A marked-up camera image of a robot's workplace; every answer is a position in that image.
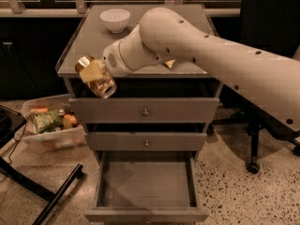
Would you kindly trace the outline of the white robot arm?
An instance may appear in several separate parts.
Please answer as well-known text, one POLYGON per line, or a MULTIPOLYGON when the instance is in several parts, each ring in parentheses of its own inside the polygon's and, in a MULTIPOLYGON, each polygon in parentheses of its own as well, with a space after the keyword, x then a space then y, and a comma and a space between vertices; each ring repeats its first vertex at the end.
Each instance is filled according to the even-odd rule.
POLYGON ((110 81, 175 58, 195 64, 284 126, 300 130, 299 61, 208 35, 165 7, 145 12, 127 37, 108 46, 80 76, 85 83, 110 81))

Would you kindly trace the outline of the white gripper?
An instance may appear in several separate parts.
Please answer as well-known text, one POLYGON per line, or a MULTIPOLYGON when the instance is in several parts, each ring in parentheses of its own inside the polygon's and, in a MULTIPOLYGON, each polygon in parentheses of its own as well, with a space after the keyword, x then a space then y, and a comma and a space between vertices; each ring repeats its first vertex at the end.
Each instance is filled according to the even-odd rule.
POLYGON ((129 69, 123 62, 119 52, 119 41, 106 47, 102 57, 105 65, 93 60, 88 65, 83 65, 80 71, 80 77, 84 83, 102 80, 105 77, 106 69, 113 77, 125 77, 129 74, 129 69))

